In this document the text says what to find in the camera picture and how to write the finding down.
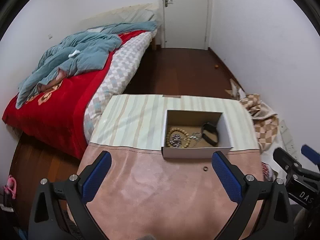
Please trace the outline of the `white cardboard box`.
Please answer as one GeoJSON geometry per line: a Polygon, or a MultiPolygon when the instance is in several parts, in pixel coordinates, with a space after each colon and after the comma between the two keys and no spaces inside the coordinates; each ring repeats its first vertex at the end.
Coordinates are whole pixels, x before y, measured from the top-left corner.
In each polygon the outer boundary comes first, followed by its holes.
{"type": "Polygon", "coordinates": [[[227,154],[232,148],[231,133],[222,112],[167,110],[163,127],[163,158],[210,159],[216,151],[227,154]],[[201,126],[213,123],[219,133],[219,143],[213,147],[201,137],[201,126]]]}

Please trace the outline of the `teal fleece blanket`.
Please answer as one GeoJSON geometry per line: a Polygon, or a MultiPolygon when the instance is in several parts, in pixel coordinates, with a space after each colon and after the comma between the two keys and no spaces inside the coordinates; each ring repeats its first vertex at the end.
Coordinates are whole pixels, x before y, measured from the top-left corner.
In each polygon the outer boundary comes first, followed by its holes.
{"type": "Polygon", "coordinates": [[[109,54],[121,46],[120,34],[137,30],[153,32],[157,27],[156,21],[114,23],[65,37],[59,44],[45,51],[35,70],[20,83],[16,109],[40,94],[42,86],[55,80],[60,73],[70,77],[102,70],[109,54]]]}

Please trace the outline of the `black smart band watch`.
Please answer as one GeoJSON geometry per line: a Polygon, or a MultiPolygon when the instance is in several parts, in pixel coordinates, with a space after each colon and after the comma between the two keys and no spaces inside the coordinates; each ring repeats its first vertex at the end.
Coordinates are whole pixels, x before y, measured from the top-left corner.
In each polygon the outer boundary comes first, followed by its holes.
{"type": "Polygon", "coordinates": [[[219,143],[219,133],[216,126],[211,122],[205,122],[201,126],[201,137],[213,147],[217,146],[219,143]]]}

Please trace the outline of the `pink clothes hanger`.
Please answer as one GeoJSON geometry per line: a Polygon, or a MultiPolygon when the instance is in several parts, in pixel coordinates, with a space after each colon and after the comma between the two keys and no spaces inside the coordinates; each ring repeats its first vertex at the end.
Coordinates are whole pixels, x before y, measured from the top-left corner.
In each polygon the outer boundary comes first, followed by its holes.
{"type": "Polygon", "coordinates": [[[6,195],[10,195],[12,199],[16,199],[17,182],[12,175],[8,176],[7,183],[3,186],[3,189],[6,195]]]}

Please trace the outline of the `white door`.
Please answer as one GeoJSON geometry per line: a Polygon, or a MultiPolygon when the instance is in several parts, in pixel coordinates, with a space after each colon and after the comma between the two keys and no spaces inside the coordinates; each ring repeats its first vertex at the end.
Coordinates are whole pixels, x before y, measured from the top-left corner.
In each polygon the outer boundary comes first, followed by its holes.
{"type": "Polygon", "coordinates": [[[213,0],[159,0],[163,48],[206,50],[213,0]]]}

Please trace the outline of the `brown checkered cloth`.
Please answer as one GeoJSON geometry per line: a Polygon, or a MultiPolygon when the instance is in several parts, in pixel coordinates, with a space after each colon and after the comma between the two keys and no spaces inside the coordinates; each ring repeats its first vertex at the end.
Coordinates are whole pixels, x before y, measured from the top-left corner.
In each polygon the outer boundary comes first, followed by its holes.
{"type": "Polygon", "coordinates": [[[245,98],[240,99],[240,103],[252,118],[260,151],[267,151],[278,134],[277,113],[260,99],[259,94],[247,94],[245,98]]]}

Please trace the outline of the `white printed plastic bag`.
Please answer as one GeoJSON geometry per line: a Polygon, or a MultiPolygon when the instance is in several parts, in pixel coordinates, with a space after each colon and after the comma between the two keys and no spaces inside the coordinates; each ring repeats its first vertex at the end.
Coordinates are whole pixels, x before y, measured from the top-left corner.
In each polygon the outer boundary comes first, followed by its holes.
{"type": "Polygon", "coordinates": [[[278,146],[278,143],[273,142],[271,146],[260,155],[264,178],[266,181],[274,181],[278,177],[279,171],[281,170],[280,166],[274,161],[273,158],[273,152],[278,146]]]}

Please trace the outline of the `red bed blanket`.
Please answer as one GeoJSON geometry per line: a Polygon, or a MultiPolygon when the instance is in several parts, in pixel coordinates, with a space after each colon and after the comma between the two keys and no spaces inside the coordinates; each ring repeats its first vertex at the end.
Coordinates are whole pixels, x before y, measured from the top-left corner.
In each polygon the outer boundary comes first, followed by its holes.
{"type": "MultiPolygon", "coordinates": [[[[121,34],[122,44],[143,32],[146,31],[121,34]]],[[[12,98],[4,110],[3,122],[65,154],[81,159],[88,144],[84,135],[85,110],[106,76],[115,52],[109,55],[102,70],[68,77],[34,96],[20,109],[16,109],[16,98],[12,98]]]]}

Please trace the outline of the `white headboard pillow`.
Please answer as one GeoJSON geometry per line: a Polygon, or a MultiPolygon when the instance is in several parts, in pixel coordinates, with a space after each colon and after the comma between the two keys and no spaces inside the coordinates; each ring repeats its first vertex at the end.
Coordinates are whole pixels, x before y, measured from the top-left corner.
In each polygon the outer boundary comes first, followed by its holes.
{"type": "Polygon", "coordinates": [[[138,4],[128,7],[102,12],[95,16],[81,20],[76,26],[77,31],[84,31],[102,25],[116,23],[138,23],[156,21],[158,18],[158,6],[154,3],[138,4]]]}

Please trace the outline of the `torn cardboard pieces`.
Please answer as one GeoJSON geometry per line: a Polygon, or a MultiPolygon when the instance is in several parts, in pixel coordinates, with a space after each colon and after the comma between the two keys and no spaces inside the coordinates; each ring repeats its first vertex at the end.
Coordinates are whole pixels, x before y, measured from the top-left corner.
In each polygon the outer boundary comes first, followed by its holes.
{"type": "Polygon", "coordinates": [[[225,89],[225,92],[234,100],[241,100],[247,95],[240,85],[233,79],[230,79],[231,89],[225,89]]]}

